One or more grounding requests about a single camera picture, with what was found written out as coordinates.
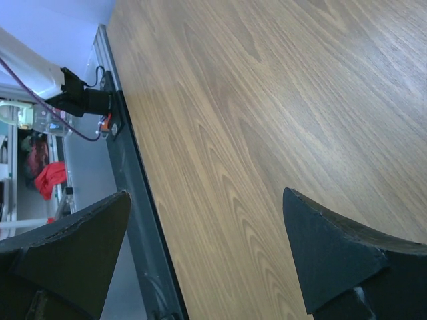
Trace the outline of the red cloth in background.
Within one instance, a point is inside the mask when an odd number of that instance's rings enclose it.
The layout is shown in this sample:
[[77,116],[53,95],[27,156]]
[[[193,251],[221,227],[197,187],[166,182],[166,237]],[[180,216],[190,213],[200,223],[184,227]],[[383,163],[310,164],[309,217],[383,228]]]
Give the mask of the red cloth in background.
[[67,180],[66,166],[63,161],[48,164],[34,180],[35,187],[44,200],[51,199],[53,188]]

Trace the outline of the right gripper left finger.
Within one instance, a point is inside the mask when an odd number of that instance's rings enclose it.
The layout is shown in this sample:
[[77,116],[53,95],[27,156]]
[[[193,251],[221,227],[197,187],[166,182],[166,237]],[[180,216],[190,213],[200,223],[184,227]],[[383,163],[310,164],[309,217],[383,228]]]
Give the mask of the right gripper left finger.
[[2,319],[99,319],[131,211],[126,191],[1,241]]

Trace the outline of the aluminium frame rail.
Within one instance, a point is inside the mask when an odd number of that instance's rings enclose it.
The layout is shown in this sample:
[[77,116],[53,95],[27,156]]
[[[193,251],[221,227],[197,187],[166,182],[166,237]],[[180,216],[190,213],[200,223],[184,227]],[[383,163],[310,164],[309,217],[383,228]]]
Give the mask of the aluminium frame rail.
[[91,89],[115,93],[122,90],[111,45],[107,36],[107,27],[100,24],[91,47],[85,82]]

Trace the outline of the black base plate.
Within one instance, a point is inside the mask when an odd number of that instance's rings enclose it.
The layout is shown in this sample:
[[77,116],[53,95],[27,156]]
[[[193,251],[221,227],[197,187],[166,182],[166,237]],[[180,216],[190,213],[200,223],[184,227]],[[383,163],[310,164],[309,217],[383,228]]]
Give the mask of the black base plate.
[[131,197],[127,238],[146,319],[188,319],[123,91],[115,86],[110,71],[104,73],[101,90],[112,100],[107,147],[115,184]]

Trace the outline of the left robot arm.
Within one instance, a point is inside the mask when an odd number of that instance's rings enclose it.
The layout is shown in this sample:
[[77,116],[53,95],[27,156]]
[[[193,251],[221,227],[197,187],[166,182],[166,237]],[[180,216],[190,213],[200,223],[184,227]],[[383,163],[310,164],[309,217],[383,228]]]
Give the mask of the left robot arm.
[[5,29],[1,29],[1,71],[34,100],[73,116],[110,113],[111,93],[90,88],[68,68],[46,60]]

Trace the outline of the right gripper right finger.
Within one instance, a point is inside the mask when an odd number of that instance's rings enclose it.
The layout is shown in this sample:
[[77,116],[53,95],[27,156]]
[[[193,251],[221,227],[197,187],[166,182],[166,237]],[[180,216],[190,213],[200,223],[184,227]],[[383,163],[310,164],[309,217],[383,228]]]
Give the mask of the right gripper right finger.
[[425,319],[426,245],[283,192],[286,233],[306,312],[314,319]]

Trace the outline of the background shelf clutter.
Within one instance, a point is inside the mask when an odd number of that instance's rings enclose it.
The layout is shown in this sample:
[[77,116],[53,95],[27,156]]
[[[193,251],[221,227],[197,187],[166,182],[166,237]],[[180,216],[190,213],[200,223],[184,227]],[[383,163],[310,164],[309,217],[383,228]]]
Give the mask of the background shelf clutter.
[[1,90],[1,238],[24,233],[75,211],[70,173],[46,201],[34,180],[50,163],[63,161],[73,117],[46,111],[27,98]]

